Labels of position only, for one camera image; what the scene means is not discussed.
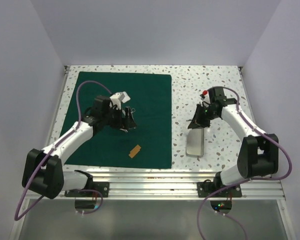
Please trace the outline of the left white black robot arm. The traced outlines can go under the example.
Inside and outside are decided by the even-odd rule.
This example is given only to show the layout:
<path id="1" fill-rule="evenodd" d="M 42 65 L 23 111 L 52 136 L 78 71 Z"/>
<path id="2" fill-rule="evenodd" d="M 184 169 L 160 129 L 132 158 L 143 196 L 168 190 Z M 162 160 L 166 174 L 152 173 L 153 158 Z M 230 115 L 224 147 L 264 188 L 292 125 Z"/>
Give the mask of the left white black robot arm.
<path id="1" fill-rule="evenodd" d="M 85 142 L 105 126 L 127 132 L 136 128 L 130 107 L 122 104 L 131 98 L 123 92 L 97 96 L 92 107 L 59 139 L 43 149 L 32 149 L 26 156 L 22 186 L 43 197 L 54 199 L 63 191 L 77 191 L 89 196 L 96 189 L 91 174 L 81 170 L 65 172 L 64 163 Z"/>

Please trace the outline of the tan adhesive bandage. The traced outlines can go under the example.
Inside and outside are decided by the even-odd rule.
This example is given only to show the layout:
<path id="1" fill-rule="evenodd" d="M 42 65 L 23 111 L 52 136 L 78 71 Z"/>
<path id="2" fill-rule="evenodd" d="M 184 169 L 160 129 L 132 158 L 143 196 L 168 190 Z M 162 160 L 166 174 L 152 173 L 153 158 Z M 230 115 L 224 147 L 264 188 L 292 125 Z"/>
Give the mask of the tan adhesive bandage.
<path id="1" fill-rule="evenodd" d="M 131 151 L 131 152 L 129 153 L 129 157 L 130 157 L 131 159 L 133 159 L 133 158 L 136 156 L 136 154 L 137 154 L 138 152 L 139 152 L 138 150 L 136 150 L 136 151 Z"/>
<path id="2" fill-rule="evenodd" d="M 140 151 L 140 149 L 141 149 L 141 146 L 137 144 L 137 145 L 130 151 L 130 153 L 133 153 L 133 154 L 138 153 L 138 152 Z"/>

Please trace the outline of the white gauze pad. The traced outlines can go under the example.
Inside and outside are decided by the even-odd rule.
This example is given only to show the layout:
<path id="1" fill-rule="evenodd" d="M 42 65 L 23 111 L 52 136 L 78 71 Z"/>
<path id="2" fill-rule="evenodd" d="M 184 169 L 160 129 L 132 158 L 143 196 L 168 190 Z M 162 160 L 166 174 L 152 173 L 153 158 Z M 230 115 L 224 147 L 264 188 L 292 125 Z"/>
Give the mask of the white gauze pad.
<path id="1" fill-rule="evenodd" d="M 121 92 L 120 101 L 122 103 L 126 103 L 126 102 L 128 102 L 130 100 L 131 100 L 131 98 L 129 97 L 129 95 L 127 94 L 127 92 L 125 92 L 125 91 Z"/>

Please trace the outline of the rectangular metal tray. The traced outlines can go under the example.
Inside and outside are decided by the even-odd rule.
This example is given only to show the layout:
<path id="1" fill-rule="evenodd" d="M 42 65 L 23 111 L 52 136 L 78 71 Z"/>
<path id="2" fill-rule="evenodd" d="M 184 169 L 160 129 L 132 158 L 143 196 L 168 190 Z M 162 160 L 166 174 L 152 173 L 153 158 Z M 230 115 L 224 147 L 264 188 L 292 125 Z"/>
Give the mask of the rectangular metal tray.
<path id="1" fill-rule="evenodd" d="M 191 129 L 188 132 L 185 146 L 187 156 L 200 158 L 204 155 L 204 134 L 203 128 Z"/>

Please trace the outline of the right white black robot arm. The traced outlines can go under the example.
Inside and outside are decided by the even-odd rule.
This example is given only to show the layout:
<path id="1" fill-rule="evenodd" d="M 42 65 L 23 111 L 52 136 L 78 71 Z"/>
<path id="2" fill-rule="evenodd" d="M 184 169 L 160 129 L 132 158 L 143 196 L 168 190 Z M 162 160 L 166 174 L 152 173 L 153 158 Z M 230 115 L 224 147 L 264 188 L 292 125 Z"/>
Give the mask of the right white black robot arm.
<path id="1" fill-rule="evenodd" d="M 204 192 L 225 196 L 235 184 L 254 177 L 275 174 L 279 169 L 279 139 L 275 134 L 267 134 L 248 118 L 240 106 L 240 97 L 228 98 L 222 86 L 204 90 L 200 95 L 204 100 L 197 104 L 189 130 L 208 128 L 217 118 L 225 121 L 238 136 L 241 147 L 236 164 L 215 174 L 212 181 L 204 181 Z"/>

